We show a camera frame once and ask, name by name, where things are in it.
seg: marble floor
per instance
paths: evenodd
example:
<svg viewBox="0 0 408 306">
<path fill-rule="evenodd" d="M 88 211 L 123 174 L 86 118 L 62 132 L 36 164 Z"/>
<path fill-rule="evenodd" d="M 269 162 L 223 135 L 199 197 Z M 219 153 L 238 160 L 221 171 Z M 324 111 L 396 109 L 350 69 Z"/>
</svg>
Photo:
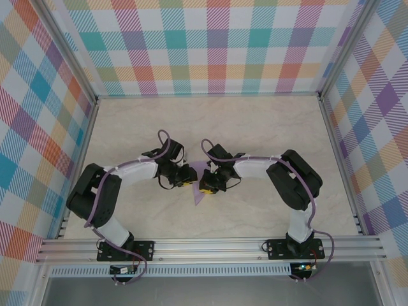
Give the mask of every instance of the marble floor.
<svg viewBox="0 0 408 306">
<path fill-rule="evenodd" d="M 102 100 L 85 165 L 115 165 L 159 147 L 167 130 L 187 158 L 206 161 L 200 142 L 209 138 L 228 152 L 252 156 L 296 150 L 323 179 L 313 227 L 332 235 L 357 235 L 346 192 L 314 96 L 200 97 Z M 115 215 L 137 238 L 279 237 L 289 209 L 269 180 L 206 195 L 195 205 L 191 186 L 161 189 L 146 180 L 123 189 Z M 72 214 L 65 238 L 92 238 Z"/>
</svg>

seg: black mounting base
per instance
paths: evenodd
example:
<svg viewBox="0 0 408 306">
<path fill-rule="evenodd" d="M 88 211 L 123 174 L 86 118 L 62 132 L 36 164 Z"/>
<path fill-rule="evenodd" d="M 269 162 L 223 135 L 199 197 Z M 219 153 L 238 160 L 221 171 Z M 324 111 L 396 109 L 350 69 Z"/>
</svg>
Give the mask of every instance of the black mounting base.
<svg viewBox="0 0 408 306">
<path fill-rule="evenodd" d="M 118 251 L 106 242 L 101 242 L 98 247 L 96 261 L 132 261 L 133 256 L 125 252 Z M 129 250 L 143 256 L 146 261 L 153 260 L 154 241 L 137 241 L 133 242 L 133 249 Z"/>
<path fill-rule="evenodd" d="M 310 241 L 307 250 L 301 253 L 299 256 L 295 256 L 288 249 L 288 241 L 286 239 L 269 239 L 266 241 L 266 250 L 268 252 L 269 260 L 276 259 L 315 259 L 315 255 L 311 250 L 316 253 L 317 259 L 324 258 L 323 244 L 320 239 L 314 238 Z"/>
</svg>

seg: metal base plate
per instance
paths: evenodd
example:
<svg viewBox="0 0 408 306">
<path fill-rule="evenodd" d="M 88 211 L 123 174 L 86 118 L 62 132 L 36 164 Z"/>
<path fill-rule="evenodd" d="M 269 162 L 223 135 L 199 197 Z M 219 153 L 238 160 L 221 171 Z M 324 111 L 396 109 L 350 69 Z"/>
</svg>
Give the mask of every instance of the metal base plate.
<svg viewBox="0 0 408 306">
<path fill-rule="evenodd" d="M 135 240 L 134 249 L 135 252 L 143 256 L 146 261 L 153 260 L 154 253 L 154 241 L 139 241 Z M 111 247 L 106 242 L 101 242 L 98 247 L 98 255 L 96 256 L 97 261 L 132 261 L 133 257 L 124 252 L 118 251 L 117 249 Z"/>
<path fill-rule="evenodd" d="M 315 259 L 314 250 L 317 255 L 317 259 L 323 259 L 324 249 L 321 239 L 314 238 L 309 244 L 309 249 L 300 256 L 294 256 L 292 252 L 286 246 L 286 239 L 269 239 L 266 241 L 266 249 L 268 251 L 268 259 Z"/>
</svg>

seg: black bracket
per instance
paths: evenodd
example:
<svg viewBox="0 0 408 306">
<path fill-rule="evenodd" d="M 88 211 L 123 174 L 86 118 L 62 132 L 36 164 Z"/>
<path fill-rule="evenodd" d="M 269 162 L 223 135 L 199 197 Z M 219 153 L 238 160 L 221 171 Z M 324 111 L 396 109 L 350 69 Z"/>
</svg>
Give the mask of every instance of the black bracket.
<svg viewBox="0 0 408 306">
<path fill-rule="evenodd" d="M 143 256 L 146 259 L 146 261 L 152 261 L 154 254 L 154 241 L 135 240 L 130 251 Z M 96 261 L 132 261 L 132 260 L 133 260 L 132 255 L 128 255 L 125 252 L 119 251 L 114 247 L 108 245 L 106 242 L 99 243 Z"/>
<path fill-rule="evenodd" d="M 266 241 L 266 251 L 268 253 L 269 260 L 315 259 L 315 255 L 311 250 L 316 253 L 317 259 L 323 259 L 325 257 L 321 239 L 312 239 L 307 249 L 298 256 L 295 256 L 288 249 L 288 241 L 286 239 L 269 239 Z"/>
</svg>

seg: vented metal panel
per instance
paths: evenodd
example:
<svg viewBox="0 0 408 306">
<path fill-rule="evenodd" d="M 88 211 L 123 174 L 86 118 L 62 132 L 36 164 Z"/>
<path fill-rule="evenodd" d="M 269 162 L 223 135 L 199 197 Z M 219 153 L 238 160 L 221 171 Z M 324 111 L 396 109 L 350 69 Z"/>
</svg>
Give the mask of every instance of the vented metal panel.
<svg viewBox="0 0 408 306">
<path fill-rule="evenodd" d="M 194 276 L 262 276 L 290 275 L 289 263 L 230 264 L 230 265 L 155 265 L 147 267 L 144 277 Z M 54 266 L 50 277 L 110 277 L 108 265 Z"/>
</svg>

